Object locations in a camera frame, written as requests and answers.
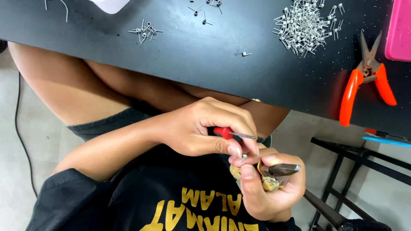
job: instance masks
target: pink box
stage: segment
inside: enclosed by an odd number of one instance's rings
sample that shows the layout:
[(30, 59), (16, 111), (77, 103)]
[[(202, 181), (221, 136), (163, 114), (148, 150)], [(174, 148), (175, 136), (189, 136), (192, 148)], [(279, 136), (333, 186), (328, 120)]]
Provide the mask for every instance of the pink box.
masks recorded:
[(411, 62), (411, 0), (394, 0), (385, 56)]

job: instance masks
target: orange-handled scissors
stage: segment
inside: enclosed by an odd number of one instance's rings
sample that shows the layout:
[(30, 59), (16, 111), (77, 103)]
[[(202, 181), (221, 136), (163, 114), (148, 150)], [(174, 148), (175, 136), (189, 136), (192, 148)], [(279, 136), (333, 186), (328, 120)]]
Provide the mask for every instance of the orange-handled scissors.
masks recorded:
[(375, 60), (375, 54), (380, 43), (381, 35), (382, 31), (380, 31), (377, 39), (375, 39), (371, 51), (369, 51), (367, 43), (365, 42), (364, 33), (361, 31), (360, 45), (363, 60), (351, 73), (350, 79), (348, 80), (348, 85), (345, 88), (344, 96), (341, 102), (341, 111), (339, 113), (339, 123), (343, 126), (348, 126), (350, 124), (357, 89), (363, 83), (370, 83), (374, 81), (384, 102), (391, 106), (397, 105), (397, 101), (395, 100), (393, 92), (387, 81), (385, 66)]

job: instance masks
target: black table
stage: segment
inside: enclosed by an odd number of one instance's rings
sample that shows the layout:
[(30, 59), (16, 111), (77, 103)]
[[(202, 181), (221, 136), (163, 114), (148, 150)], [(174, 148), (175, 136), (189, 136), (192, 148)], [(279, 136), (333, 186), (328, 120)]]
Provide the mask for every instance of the black table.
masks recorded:
[[(387, 60), (391, 0), (326, 0), (322, 15), (343, 2), (339, 40), (299, 58), (272, 33), (273, 19), (290, 0), (223, 0), (222, 13), (206, 0), (131, 0), (114, 15), (87, 0), (1, 0), (0, 39), (86, 58), (248, 99), (338, 120), (351, 70), (361, 61), (360, 30), (369, 46), (383, 36), (376, 59), (384, 63), (398, 102), (386, 105), (374, 83), (357, 93), (351, 123), (411, 137), (411, 63)], [(198, 8), (198, 16), (188, 8)], [(202, 24), (204, 13), (215, 25)], [(151, 22), (163, 30), (139, 44), (128, 30)], [(245, 57), (241, 53), (252, 53)]]

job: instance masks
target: pliers handle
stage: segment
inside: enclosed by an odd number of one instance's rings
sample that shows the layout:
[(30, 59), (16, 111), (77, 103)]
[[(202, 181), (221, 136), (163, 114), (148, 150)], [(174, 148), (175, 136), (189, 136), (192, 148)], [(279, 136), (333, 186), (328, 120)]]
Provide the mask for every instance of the pliers handle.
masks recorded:
[(345, 88), (344, 96), (341, 102), (341, 111), (339, 113), (339, 123), (342, 126), (348, 126), (350, 124), (351, 113), (353, 111), (354, 99), (356, 97), (358, 87), (363, 83), (369, 83), (375, 81), (378, 92), (383, 98), (384, 102), (388, 105), (395, 106), (397, 101), (393, 95), (393, 92), (388, 84), (387, 73), (384, 64), (380, 64), (380, 68), (377, 72), (372, 73), (372, 76), (364, 78), (364, 75), (360, 70), (354, 69), (351, 73), (348, 85)]

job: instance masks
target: screwdriver shaft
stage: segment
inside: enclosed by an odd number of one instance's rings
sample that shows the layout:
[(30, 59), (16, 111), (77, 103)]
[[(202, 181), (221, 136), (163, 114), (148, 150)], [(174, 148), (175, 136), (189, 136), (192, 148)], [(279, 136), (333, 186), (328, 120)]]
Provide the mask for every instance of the screwdriver shaft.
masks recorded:
[(246, 135), (246, 134), (241, 134), (241, 133), (237, 133), (237, 132), (229, 132), (229, 134), (232, 134), (234, 136), (241, 136), (241, 137), (245, 137), (245, 138), (250, 138), (250, 139), (255, 139), (255, 136), (250, 136), (250, 135)]

